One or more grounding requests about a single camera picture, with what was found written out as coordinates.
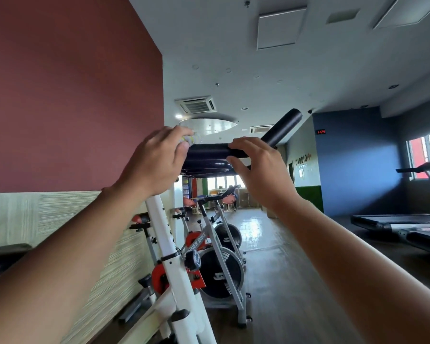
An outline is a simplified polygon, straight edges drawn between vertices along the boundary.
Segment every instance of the forearm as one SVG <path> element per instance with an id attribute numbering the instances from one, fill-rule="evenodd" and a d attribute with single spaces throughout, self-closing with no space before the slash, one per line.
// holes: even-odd
<path id="1" fill-rule="evenodd" d="M 311 203 L 277 210 L 368 342 L 430 342 L 430 290 Z"/>
<path id="2" fill-rule="evenodd" d="M 107 190 L 0 276 L 0 344 L 60 342 L 143 200 Z"/>

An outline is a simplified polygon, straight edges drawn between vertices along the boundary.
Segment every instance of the ceiling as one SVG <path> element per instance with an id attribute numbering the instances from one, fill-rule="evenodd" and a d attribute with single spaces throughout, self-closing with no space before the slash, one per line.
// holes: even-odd
<path id="1" fill-rule="evenodd" d="M 373 30 L 393 0 L 249 0 L 248 8 L 246 0 L 130 1 L 163 55 L 165 124 L 179 121 L 175 99 L 207 95 L 238 121 L 207 143 L 274 124 L 292 108 L 305 120 L 309 109 L 377 106 L 430 75 L 430 14 Z M 259 14 L 305 5 L 295 44 L 256 50 Z M 326 24 L 331 13 L 353 9 L 360 9 L 355 19 Z"/>

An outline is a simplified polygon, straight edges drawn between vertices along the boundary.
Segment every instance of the maroon wall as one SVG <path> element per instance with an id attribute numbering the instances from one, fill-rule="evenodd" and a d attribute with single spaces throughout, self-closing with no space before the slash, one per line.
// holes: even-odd
<path id="1" fill-rule="evenodd" d="M 128 0 L 0 0 L 0 192 L 111 185 L 163 125 L 162 56 Z"/>

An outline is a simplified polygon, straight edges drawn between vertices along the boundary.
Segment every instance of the person's left arm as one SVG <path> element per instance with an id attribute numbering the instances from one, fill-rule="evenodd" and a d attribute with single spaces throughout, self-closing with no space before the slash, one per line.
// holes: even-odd
<path id="1" fill-rule="evenodd" d="M 152 133 L 113 186 L 0 276 L 0 344 L 60 343 L 135 210 L 177 179 L 192 133 Z"/>

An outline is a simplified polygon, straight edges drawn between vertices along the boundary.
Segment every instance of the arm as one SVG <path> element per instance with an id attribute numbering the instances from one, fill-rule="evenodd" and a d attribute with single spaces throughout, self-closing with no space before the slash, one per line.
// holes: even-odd
<path id="1" fill-rule="evenodd" d="M 60 343 L 135 210 L 180 174 L 191 134 L 154 132 L 112 187 L 0 276 L 0 344 Z"/>
<path id="2" fill-rule="evenodd" d="M 252 159 L 249 170 L 228 157 L 252 195 L 273 210 L 369 343 L 430 343 L 430 289 L 302 199 L 278 151 L 258 138 L 231 148 Z"/>

